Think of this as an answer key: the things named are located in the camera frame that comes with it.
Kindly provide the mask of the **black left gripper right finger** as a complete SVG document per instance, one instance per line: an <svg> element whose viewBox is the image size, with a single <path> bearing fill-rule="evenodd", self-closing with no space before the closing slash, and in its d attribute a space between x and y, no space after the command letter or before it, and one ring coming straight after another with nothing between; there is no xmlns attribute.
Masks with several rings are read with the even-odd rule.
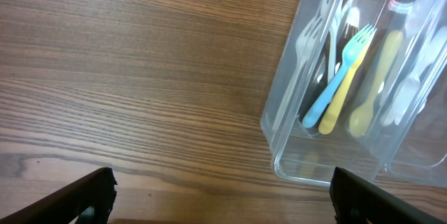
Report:
<svg viewBox="0 0 447 224"><path fill-rule="evenodd" d="M342 167L334 170L330 198L337 224L444 223Z"/></svg>

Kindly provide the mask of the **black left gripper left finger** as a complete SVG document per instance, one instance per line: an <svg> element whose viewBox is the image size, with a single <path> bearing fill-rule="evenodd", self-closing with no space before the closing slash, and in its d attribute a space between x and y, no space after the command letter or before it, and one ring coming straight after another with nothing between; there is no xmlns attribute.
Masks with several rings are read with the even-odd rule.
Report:
<svg viewBox="0 0 447 224"><path fill-rule="evenodd" d="M102 167L2 218L1 222L106 224L117 196L116 185L112 169Z"/></svg>

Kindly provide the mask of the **yellow plastic spoon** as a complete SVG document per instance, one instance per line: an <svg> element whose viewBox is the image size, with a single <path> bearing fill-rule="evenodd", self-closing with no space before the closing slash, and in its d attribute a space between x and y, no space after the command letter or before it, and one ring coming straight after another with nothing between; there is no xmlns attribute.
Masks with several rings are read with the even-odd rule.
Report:
<svg viewBox="0 0 447 224"><path fill-rule="evenodd" d="M362 105L354 109L349 119L349 130L354 137L360 137L367 132L374 114L374 101L379 93L391 64L394 62L398 49L403 41L403 32L391 31L384 40L378 62L374 72L374 79L369 88L369 93Z"/></svg>

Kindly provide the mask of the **yellow plastic fork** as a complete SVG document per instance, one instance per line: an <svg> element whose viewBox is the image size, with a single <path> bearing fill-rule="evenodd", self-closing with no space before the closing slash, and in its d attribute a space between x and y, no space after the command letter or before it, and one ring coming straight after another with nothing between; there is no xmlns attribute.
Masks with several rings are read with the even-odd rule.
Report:
<svg viewBox="0 0 447 224"><path fill-rule="evenodd" d="M347 74L345 75L342 83L340 84L337 92L335 93L331 103L329 104L323 118L318 126L319 133L323 135L327 135L332 132L339 118L340 112L342 110L343 104L345 102L347 93L350 89L353 77L363 62L365 55L369 49L370 43L366 44L362 49L362 52L359 54L356 61L349 68Z"/></svg>

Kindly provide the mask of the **white plastic spoon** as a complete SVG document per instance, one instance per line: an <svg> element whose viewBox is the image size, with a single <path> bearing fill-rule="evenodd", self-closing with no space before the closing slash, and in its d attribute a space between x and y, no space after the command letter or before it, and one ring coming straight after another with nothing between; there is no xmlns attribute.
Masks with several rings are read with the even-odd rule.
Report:
<svg viewBox="0 0 447 224"><path fill-rule="evenodd" d="M402 88L395 99L394 122L399 125L402 117L407 111L410 102L413 100L416 92L420 88L420 76L423 71L432 64L439 55L444 43L446 42L446 26L443 26L432 38L428 48L422 53L421 57L416 59L416 63L403 81Z"/></svg>
<svg viewBox="0 0 447 224"><path fill-rule="evenodd" d="M429 16L433 5L437 6L439 0L415 0L406 15L404 23L404 40L400 45L399 51L393 62L388 79L384 84L379 105L385 104L385 101L391 92L392 85L394 85L397 76L403 69L404 64L409 58L409 53L413 49L413 45L417 39L418 34L425 25L426 21L430 21Z"/></svg>

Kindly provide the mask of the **white plastic fork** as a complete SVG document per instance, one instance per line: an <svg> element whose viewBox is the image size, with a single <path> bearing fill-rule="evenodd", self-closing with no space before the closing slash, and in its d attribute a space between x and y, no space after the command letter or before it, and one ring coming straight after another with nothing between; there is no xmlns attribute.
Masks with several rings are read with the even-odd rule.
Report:
<svg viewBox="0 0 447 224"><path fill-rule="evenodd" d="M328 82L331 81L336 72L335 65L336 65L337 35L339 25L344 15L342 11L342 4L343 0L335 2L334 17L331 19L331 23L328 30L330 36L330 48L328 53ZM326 13L328 13L331 8L332 4L330 4L330 0L321 0L321 9L320 9L321 17L323 17Z"/></svg>
<svg viewBox="0 0 447 224"><path fill-rule="evenodd" d="M298 75L300 74L303 65L309 59L310 49L312 49L314 46L314 43L310 43L310 45L307 45L308 40L315 40L318 31L321 28L322 20L323 18L321 16L312 18L308 23L308 25L302 30L302 33L298 36L298 39L295 42L295 53L297 57L297 63L292 78L288 83L288 86L284 93L284 97L282 98L281 104L277 111L277 115L275 117L272 127L273 131L276 131L279 128L279 125L282 119L284 118L287 105L291 99L292 92L298 80Z"/></svg>

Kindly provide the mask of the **light blue plastic fork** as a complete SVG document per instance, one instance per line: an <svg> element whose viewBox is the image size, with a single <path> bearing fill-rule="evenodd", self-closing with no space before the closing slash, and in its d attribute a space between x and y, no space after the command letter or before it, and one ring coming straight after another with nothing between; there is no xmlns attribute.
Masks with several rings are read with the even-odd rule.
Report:
<svg viewBox="0 0 447 224"><path fill-rule="evenodd" d="M322 115L329 102L332 100L336 90L347 74L349 68L354 64L364 47L374 37L377 28L371 24L364 26L352 39L345 45L342 50L342 64L337 73L328 83L320 96L315 100L314 104L307 111L302 120L305 128L313 127Z"/></svg>

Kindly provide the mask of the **white spoon handle up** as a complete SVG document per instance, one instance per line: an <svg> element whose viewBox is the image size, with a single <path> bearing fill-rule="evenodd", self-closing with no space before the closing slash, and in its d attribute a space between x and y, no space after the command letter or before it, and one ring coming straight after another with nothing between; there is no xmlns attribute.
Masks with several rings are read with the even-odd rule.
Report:
<svg viewBox="0 0 447 224"><path fill-rule="evenodd" d="M411 71L396 89L392 103L388 106L388 109L382 116L381 123L383 126L389 126L391 123L394 123L397 126L400 124L411 101L414 99L416 92L421 86L420 76L429 65L434 63L443 44L446 42L446 27L440 28L434 36L434 30L439 21L439 17L436 18L436 15L442 11L445 4L446 0L435 1L433 6L434 14L430 15L430 21L434 24L433 29L430 29L427 32L428 43L425 46L422 46L412 65Z"/></svg>

